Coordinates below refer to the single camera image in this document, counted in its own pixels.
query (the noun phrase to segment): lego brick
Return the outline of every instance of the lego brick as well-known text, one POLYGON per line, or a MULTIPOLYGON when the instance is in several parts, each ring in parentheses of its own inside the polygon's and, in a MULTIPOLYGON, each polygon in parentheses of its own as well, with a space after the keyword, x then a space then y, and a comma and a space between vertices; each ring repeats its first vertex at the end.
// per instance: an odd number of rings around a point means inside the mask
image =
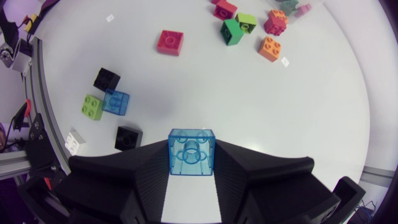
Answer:
POLYGON ((216 137, 209 129, 173 129, 169 134, 171 175, 213 175, 216 137))
POLYGON ((162 30, 156 49, 159 53, 169 55, 180 55, 184 33, 162 30))
POLYGON ((268 16, 274 16, 278 19, 282 19, 285 24, 287 24, 289 22, 289 20, 286 18, 285 13, 282 10, 276 10, 276 9, 272 9, 271 11, 268 12, 268 16))
POLYGON ((65 141, 65 147, 69 150, 71 155, 75 156, 81 154, 85 145, 86 142, 76 131, 69 132, 67 140, 65 141))
POLYGON ((257 25, 256 18, 249 14, 239 12, 236 14, 235 20, 245 34, 250 34, 257 25))
POLYGON ((100 120, 102 117, 102 104, 102 100, 87 94, 81 107, 81 113, 93 120, 100 120))
POLYGON ((226 0, 211 0, 212 4, 217 4, 219 1, 226 1, 226 0))
POLYGON ((270 16, 267 22, 264 23, 264 29, 268 34, 279 36, 286 30, 286 23, 282 19, 270 16))
POLYGON ((118 127, 114 148, 121 151, 135 149, 141 146, 142 131, 128 127, 118 127))
POLYGON ((106 89, 114 90, 118 85, 119 80, 119 75, 110 72, 105 68, 101 68, 94 81, 94 86, 102 91, 105 91, 106 89))
POLYGON ((243 37, 243 31, 234 19, 224 20, 220 32, 228 46, 238 44, 243 37))
POLYGON ((128 94, 107 89, 105 91, 102 110, 116 115, 125 115, 129 98, 128 94))
POLYGON ((279 57, 280 44, 270 37, 264 38, 261 43, 259 54, 271 62, 275 62, 279 57))
POLYGON ((232 19, 238 8, 227 1, 219 1, 213 15, 221 20, 232 19))
POLYGON ((297 8, 297 12, 294 14, 294 16, 296 18, 304 16, 309 10, 311 10, 311 8, 312 8, 312 6, 309 3, 304 6, 300 6, 297 8))
POLYGON ((296 5, 298 3, 299 2, 297 0, 284 1, 280 5, 280 10, 282 10, 286 16, 289 16, 292 12, 296 10, 296 5))

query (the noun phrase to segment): metal frame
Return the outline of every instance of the metal frame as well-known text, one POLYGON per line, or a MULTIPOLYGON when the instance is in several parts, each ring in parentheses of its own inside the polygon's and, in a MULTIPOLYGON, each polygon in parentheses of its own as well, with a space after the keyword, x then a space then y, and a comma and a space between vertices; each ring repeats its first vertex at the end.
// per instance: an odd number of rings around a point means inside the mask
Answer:
POLYGON ((28 119, 29 124, 32 124, 37 113, 42 115, 44 128, 47 132, 54 153, 61 165, 61 168, 66 175, 68 175, 70 173, 68 159, 72 155, 65 147, 65 140, 62 137, 51 107, 44 75, 42 41, 38 38, 34 38, 32 45, 32 66, 24 79, 25 95, 27 99, 30 99, 32 107, 28 119))
POLYGON ((26 174, 29 169, 30 163, 25 151, 0 154, 0 180, 26 174))

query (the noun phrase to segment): lime green brick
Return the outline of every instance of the lime green brick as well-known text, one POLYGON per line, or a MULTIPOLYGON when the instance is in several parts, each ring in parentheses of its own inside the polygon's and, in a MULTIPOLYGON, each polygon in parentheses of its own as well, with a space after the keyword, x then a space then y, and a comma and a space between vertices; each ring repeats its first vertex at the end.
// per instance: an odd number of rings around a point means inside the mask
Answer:
POLYGON ((257 25, 256 18, 249 14, 239 12, 236 14, 235 20, 245 34, 250 34, 257 25))
POLYGON ((220 32, 228 46, 238 44, 243 37, 243 31, 234 19, 224 20, 220 32))
POLYGON ((93 120, 100 120, 102 117, 102 102, 95 96, 87 94, 81 107, 81 113, 93 120))

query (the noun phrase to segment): cable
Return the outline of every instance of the cable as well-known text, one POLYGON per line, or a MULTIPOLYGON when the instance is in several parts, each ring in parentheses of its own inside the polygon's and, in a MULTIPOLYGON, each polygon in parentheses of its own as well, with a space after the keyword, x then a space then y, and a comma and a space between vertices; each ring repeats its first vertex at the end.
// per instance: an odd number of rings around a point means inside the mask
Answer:
POLYGON ((26 42, 27 42, 27 48, 29 49, 30 52, 32 52, 32 48, 31 45, 29 44, 30 38, 31 38, 31 34, 28 32, 26 35, 26 42))
POLYGON ((32 20, 31 18, 26 18, 26 19, 24 19, 24 20, 22 21, 22 23, 18 26, 18 29, 21 28, 21 27, 25 24, 26 21, 30 21, 30 22, 32 23, 32 25, 33 25, 33 20, 32 20))
POLYGON ((10 122, 10 126, 8 127, 8 132, 7 132, 7 136, 6 136, 6 141, 4 142, 4 147, 7 146, 7 142, 8 142, 8 135, 10 135, 10 131, 11 131, 11 126, 12 126, 12 122, 14 121, 15 117, 12 117, 11 122, 10 122))
POLYGON ((1 149, 1 150, 0 150, 0 153, 3 153, 3 152, 4 152, 6 149, 8 149, 9 147, 11 147, 11 146, 13 146, 13 145, 15 145, 15 144, 18 144, 18 143, 22 143, 22 142, 27 142, 27 141, 26 141, 26 140, 21 140, 21 141, 18 141, 18 142, 14 142, 14 143, 12 143, 12 144, 10 144, 10 145, 4 147, 3 149, 1 149))

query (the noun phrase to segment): small white label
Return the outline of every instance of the small white label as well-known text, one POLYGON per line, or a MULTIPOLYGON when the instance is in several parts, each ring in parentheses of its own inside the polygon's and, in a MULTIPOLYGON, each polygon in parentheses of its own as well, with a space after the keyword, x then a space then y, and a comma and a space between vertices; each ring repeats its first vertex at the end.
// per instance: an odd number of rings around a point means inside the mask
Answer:
POLYGON ((282 60, 280 60, 280 62, 282 62, 282 64, 284 64, 286 68, 289 66, 289 61, 287 60, 286 57, 283 57, 282 60))
POLYGON ((114 19, 114 16, 113 16, 112 14, 110 14, 110 15, 106 18, 107 22, 111 22, 113 19, 114 19))

